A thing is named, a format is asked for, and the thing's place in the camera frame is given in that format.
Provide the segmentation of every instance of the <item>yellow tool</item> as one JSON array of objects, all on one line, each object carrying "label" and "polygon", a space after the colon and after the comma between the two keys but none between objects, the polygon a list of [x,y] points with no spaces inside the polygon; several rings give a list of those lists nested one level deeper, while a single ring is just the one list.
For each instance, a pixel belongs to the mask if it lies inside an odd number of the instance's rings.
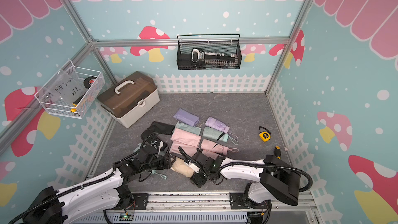
[{"label": "yellow tool", "polygon": [[271,132],[265,128],[265,127],[259,127],[258,130],[260,131],[260,138],[264,141],[267,142],[271,138]]}]

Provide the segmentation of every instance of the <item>mushroom mural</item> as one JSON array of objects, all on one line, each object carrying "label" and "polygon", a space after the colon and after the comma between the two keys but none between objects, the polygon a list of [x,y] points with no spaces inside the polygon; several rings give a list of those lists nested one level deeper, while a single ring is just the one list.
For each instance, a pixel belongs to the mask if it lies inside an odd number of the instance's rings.
[{"label": "mushroom mural", "polygon": [[[137,39],[170,39],[163,31],[152,26],[146,26],[142,29]],[[132,47],[130,53],[135,56],[140,56],[148,52],[150,62],[161,62],[164,57],[160,53],[160,48],[173,50],[175,46],[147,46],[147,47]]]},{"label": "mushroom mural", "polygon": [[330,143],[335,136],[340,143],[340,148],[345,152],[352,142],[352,127],[347,116],[332,112],[318,112],[316,124],[322,123],[326,127],[319,130],[323,140]]},{"label": "mushroom mural", "polygon": [[[283,44],[277,44],[274,47],[271,48],[271,50],[269,51],[269,54],[271,56],[276,56],[282,53],[283,51]],[[290,50],[289,54],[287,55],[286,61],[284,62],[284,66],[289,69],[290,68],[290,62],[292,60],[292,58],[295,58],[296,61],[296,65],[300,66],[301,62],[302,62],[302,58],[304,55],[304,32],[302,30],[300,30],[300,32],[298,33],[298,36],[296,38],[296,42],[293,43],[292,49]]]},{"label": "mushroom mural", "polygon": [[112,63],[121,63],[122,59],[120,59],[118,54],[127,55],[127,51],[123,47],[101,47],[101,54],[105,58],[105,60],[109,61],[109,57]]},{"label": "mushroom mural", "polygon": [[[0,162],[0,181],[15,167],[15,162]],[[17,191],[17,184],[0,183],[0,207],[4,207]]]},{"label": "mushroom mural", "polygon": [[254,61],[254,54],[265,54],[266,53],[266,46],[264,44],[252,44],[252,45],[245,45],[240,48],[242,52],[242,56],[246,56],[244,62],[252,62]]},{"label": "mushroom mural", "polygon": [[[24,87],[10,93],[4,99],[7,121],[3,125],[8,125],[15,117],[32,101],[37,87]],[[41,131],[49,140],[61,126],[61,119],[52,116],[41,109],[36,116],[29,122],[25,129],[11,143],[11,149],[15,156],[26,155],[33,147],[36,139],[37,130]]]},{"label": "mushroom mural", "polygon": [[398,174],[366,158],[351,155],[348,164],[371,191],[354,191],[365,215],[373,223],[398,221]]}]

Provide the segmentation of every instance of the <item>black mesh basket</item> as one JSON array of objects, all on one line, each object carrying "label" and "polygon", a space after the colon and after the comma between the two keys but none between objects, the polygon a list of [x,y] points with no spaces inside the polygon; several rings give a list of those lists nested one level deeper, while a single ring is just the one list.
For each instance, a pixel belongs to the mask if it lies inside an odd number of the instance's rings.
[{"label": "black mesh basket", "polygon": [[239,69],[239,34],[177,36],[178,70]]}]

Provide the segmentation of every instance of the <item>gray floor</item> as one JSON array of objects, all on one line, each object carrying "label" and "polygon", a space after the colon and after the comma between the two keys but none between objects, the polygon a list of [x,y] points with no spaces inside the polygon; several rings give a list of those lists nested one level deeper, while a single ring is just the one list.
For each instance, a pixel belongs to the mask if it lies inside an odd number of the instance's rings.
[{"label": "gray floor", "polygon": [[[267,98],[263,93],[196,93],[196,94],[161,94],[160,102],[130,128],[117,123],[105,147],[98,164],[96,175],[108,170],[113,162],[125,157],[141,143],[141,133],[153,121],[175,124],[173,115],[182,108],[200,118],[198,127],[202,130],[208,117],[224,122],[230,132],[238,136],[236,146],[230,141],[221,142],[229,148],[239,148],[238,153],[228,152],[227,157],[239,160],[263,159],[273,154],[275,146],[282,150],[282,160],[289,163],[286,151],[278,133]],[[259,137],[259,126],[264,126],[272,133],[268,142]],[[159,136],[171,146],[170,136]],[[142,191],[243,191],[249,182],[244,179],[224,179],[222,184],[215,185],[207,181],[201,189],[191,184],[189,178],[172,170],[157,171],[167,175],[164,180],[158,175],[151,175],[142,183],[133,181],[129,184],[132,192]]]}]

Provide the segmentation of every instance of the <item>screwdriver handle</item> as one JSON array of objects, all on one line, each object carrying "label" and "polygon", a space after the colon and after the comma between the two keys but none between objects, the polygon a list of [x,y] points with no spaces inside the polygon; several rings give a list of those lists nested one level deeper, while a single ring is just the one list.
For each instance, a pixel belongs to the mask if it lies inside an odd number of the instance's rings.
[{"label": "screwdriver handle", "polygon": [[281,148],[279,146],[276,146],[274,149],[274,156],[281,159]]}]

